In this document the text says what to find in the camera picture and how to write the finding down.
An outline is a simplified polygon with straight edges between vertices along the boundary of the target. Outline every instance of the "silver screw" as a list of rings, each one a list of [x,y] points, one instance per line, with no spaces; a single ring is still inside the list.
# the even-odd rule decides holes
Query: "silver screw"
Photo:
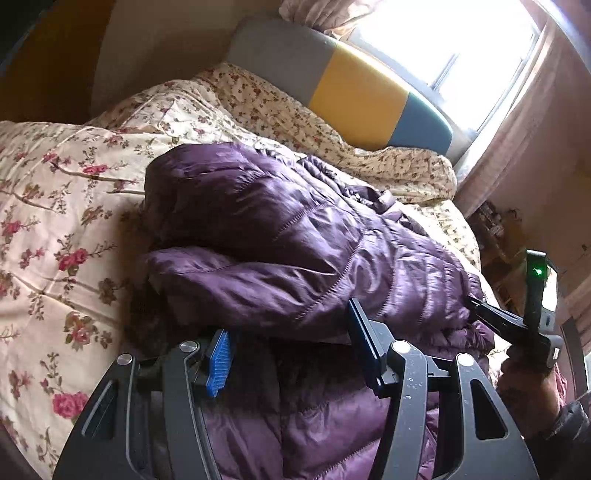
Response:
[[[197,342],[193,342],[192,340],[185,340],[183,343],[181,343],[179,348],[184,353],[191,353],[199,348],[199,344]]]
[[[456,357],[457,363],[463,365],[464,367],[471,367],[474,365],[474,357],[469,355],[468,353],[460,353]]]
[[[134,358],[129,353],[123,353],[122,355],[119,355],[117,363],[122,366],[129,365],[133,359]]]
[[[395,342],[392,342],[392,350],[398,353],[409,353],[410,343],[405,342],[404,340],[396,340]]]

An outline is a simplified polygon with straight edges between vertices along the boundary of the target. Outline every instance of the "gray sleeve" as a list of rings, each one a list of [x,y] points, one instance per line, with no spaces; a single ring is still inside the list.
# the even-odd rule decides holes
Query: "gray sleeve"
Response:
[[[526,444],[540,480],[591,478],[591,428],[579,402],[564,406],[550,432]]]

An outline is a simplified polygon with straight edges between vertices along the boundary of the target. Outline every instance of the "pink curtain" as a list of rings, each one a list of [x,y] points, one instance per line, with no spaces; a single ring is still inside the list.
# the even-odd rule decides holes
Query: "pink curtain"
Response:
[[[279,14],[288,22],[305,25],[340,38],[383,0],[283,0]]]
[[[499,109],[454,167],[458,193],[454,203],[470,216],[519,162],[556,94],[561,58],[570,44],[552,20],[514,87],[514,100]]]

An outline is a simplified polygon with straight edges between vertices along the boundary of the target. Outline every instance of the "blue gripper pad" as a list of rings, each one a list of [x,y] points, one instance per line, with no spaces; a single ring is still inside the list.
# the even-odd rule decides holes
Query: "blue gripper pad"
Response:
[[[217,397],[217,392],[224,388],[230,366],[232,365],[232,349],[227,331],[223,331],[209,359],[209,377],[205,387],[210,397]]]

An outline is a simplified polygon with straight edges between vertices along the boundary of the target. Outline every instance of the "floral bedsheet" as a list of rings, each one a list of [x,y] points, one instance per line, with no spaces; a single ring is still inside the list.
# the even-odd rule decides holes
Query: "floral bedsheet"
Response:
[[[0,122],[0,420],[42,478],[119,353],[130,277],[148,242],[139,219],[147,164],[181,143],[227,141],[314,153],[352,181],[390,188],[478,268],[445,158],[352,148],[231,65],[153,87],[87,125]]]

